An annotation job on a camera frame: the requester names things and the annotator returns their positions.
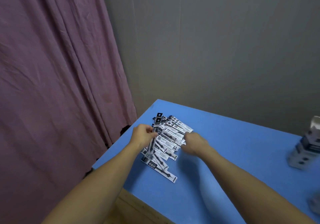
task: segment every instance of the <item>right hand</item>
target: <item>right hand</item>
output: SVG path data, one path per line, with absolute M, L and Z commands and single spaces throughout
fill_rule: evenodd
M 210 148 L 207 140 L 200 136 L 198 133 L 186 132 L 184 135 L 184 139 L 186 140 L 186 145 L 181 145 L 181 149 L 188 154 L 199 157 L 199 154 L 202 151 Z

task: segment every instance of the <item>blue table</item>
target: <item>blue table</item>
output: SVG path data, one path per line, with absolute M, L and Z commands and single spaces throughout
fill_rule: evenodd
M 320 189 L 320 158 L 306 171 L 291 168 L 286 153 L 299 136 L 265 128 L 186 106 L 157 100 L 93 165 L 96 169 L 118 154 L 129 142 L 132 129 L 152 124 L 158 112 L 174 115 L 206 138 L 222 156 L 265 182 L 316 222 L 306 199 Z M 245 223 L 207 166 L 198 158 L 178 151 L 168 159 L 172 183 L 143 163 L 139 154 L 124 188 L 175 223 Z

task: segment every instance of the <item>left hand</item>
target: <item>left hand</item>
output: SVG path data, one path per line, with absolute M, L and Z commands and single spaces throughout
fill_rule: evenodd
M 149 145 L 152 138 L 157 137 L 157 132 L 152 132 L 153 127 L 150 125 L 140 124 L 133 128 L 130 144 L 135 144 L 141 150 Z

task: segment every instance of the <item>hand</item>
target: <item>hand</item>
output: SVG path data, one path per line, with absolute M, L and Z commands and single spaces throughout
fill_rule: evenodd
M 152 132 L 153 127 L 150 125 L 140 124 L 133 128 L 130 139 L 131 144 L 135 144 L 141 150 L 149 145 L 152 138 L 157 137 L 157 132 Z
M 199 157 L 201 152 L 210 148 L 207 140 L 200 136 L 198 133 L 186 132 L 184 135 L 184 139 L 186 140 L 186 145 L 181 145 L 181 149 L 188 154 Z

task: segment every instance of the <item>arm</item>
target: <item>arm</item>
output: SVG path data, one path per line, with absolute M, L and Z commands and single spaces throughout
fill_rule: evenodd
M 186 133 L 186 153 L 205 162 L 246 223 L 314 222 L 285 198 L 245 170 L 220 156 L 197 133 Z
M 135 127 L 129 144 L 75 186 L 42 224 L 102 223 L 118 197 L 134 159 L 156 136 L 149 125 Z

